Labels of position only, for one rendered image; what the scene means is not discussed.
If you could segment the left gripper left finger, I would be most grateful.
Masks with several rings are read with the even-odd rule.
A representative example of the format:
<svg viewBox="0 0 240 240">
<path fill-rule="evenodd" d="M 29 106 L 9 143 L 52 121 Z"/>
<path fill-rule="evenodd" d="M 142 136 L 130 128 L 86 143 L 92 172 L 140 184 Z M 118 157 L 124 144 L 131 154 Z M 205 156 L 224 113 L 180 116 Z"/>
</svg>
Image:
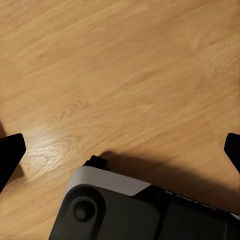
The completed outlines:
<svg viewBox="0 0 240 240">
<path fill-rule="evenodd" d="M 0 193 L 26 152 L 21 133 L 0 138 Z"/>
</svg>

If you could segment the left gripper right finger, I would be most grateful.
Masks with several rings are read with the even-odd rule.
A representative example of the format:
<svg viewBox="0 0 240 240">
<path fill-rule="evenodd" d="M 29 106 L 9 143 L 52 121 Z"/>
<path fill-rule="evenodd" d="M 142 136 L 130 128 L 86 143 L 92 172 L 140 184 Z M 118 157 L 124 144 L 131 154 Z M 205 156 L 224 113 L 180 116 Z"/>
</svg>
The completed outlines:
<svg viewBox="0 0 240 240">
<path fill-rule="evenodd" d="M 240 173 L 240 135 L 229 133 L 227 135 L 224 151 Z"/>
</svg>

